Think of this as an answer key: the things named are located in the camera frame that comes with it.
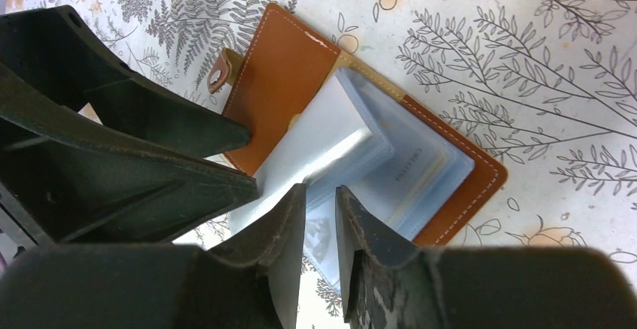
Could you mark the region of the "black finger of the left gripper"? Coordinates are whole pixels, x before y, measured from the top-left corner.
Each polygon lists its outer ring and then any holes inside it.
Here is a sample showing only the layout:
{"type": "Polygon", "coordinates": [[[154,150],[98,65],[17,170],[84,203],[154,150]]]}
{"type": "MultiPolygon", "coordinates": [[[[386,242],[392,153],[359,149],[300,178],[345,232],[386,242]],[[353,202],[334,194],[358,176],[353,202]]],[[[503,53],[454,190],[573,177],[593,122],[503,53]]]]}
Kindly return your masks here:
{"type": "Polygon", "coordinates": [[[108,128],[196,158],[246,146],[249,130],[137,73],[70,5],[1,16],[1,63],[73,111],[90,104],[108,128]]]}
{"type": "Polygon", "coordinates": [[[168,242],[255,180],[93,122],[1,69],[1,227],[18,243],[168,242]]]}

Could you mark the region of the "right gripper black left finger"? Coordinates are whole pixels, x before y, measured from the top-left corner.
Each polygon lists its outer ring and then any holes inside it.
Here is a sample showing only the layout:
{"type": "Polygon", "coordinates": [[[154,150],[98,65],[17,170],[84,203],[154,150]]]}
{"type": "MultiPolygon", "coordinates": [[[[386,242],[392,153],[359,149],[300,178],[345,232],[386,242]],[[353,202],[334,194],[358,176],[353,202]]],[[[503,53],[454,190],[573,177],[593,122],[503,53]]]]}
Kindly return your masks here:
{"type": "Polygon", "coordinates": [[[293,328],[306,187],[204,250],[175,244],[44,246],[1,279],[3,328],[293,328]]]}

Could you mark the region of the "brown leather card holder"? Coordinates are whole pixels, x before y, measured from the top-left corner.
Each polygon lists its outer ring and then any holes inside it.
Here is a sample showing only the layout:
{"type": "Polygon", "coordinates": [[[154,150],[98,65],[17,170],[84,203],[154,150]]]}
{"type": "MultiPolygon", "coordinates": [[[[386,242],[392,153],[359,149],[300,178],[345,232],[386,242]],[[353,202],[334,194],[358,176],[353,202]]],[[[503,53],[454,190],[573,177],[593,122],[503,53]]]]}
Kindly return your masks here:
{"type": "Polygon", "coordinates": [[[251,134],[226,156],[256,179],[259,198],[230,213],[231,230],[304,183],[303,252],[334,291],[338,186],[401,237],[443,245],[508,177],[457,129],[275,3],[246,53],[223,50],[209,80],[213,91],[231,85],[222,113],[251,134]]]}

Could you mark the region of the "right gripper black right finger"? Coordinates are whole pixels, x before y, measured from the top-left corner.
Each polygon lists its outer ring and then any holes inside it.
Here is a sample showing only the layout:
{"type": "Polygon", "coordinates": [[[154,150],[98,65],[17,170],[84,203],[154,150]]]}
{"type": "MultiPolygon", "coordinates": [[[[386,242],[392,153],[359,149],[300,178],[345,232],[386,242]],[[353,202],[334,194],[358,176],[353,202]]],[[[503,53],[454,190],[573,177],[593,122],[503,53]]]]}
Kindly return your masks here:
{"type": "Polygon", "coordinates": [[[417,246],[336,190],[343,315],[352,328],[634,328],[636,297],[601,252],[417,246]]]}

